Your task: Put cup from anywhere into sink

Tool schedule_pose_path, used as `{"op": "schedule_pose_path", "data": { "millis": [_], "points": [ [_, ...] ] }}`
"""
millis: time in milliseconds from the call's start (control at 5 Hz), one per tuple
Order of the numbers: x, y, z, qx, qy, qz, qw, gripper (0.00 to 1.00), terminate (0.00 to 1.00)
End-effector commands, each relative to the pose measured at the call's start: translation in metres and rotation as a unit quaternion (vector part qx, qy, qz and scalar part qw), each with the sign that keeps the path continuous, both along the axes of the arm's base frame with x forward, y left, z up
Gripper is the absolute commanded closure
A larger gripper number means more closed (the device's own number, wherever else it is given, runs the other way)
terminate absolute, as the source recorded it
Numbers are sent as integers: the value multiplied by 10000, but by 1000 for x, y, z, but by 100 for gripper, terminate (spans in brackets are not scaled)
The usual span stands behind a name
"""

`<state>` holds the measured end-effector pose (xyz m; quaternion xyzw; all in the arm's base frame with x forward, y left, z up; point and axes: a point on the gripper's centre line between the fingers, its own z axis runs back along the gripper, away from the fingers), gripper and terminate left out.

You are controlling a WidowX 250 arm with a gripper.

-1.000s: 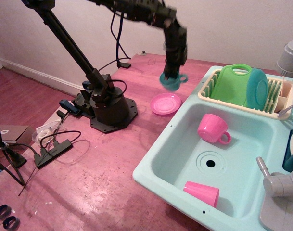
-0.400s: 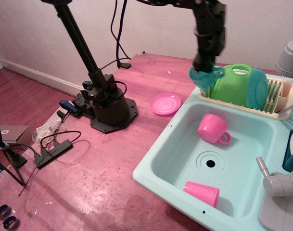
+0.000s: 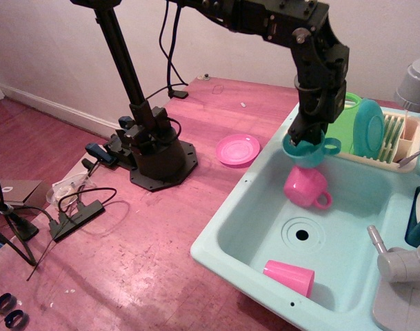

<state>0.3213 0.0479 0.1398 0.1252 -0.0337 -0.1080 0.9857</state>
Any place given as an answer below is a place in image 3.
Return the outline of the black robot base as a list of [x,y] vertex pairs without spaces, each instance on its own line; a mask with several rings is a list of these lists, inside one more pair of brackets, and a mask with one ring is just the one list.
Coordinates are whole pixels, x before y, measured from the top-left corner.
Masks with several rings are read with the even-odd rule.
[[116,160],[113,165],[129,171],[130,182],[151,192],[163,190],[184,182],[197,167],[194,146],[181,141],[181,126],[168,116],[165,108],[152,109],[153,124],[121,118],[121,128],[103,145]]

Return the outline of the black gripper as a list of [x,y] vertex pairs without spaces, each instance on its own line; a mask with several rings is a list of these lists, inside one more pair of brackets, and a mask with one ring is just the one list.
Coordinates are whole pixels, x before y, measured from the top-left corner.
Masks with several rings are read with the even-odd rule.
[[343,44],[318,48],[314,44],[297,44],[294,84],[299,93],[299,115],[288,129],[295,146],[302,141],[313,145],[343,111],[350,49]]

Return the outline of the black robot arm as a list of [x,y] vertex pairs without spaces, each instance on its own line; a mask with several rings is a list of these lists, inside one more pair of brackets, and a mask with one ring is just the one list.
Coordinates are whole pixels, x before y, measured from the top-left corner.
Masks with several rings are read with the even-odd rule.
[[[97,16],[130,100],[135,125],[124,132],[123,143],[140,153],[155,143],[177,140],[169,119],[156,119],[143,96],[128,49],[114,13],[119,1],[77,1]],[[291,50],[297,67],[299,113],[288,133],[293,144],[314,145],[342,113],[350,50],[334,35],[329,6],[318,1],[178,1],[232,32],[256,34],[264,41]]]

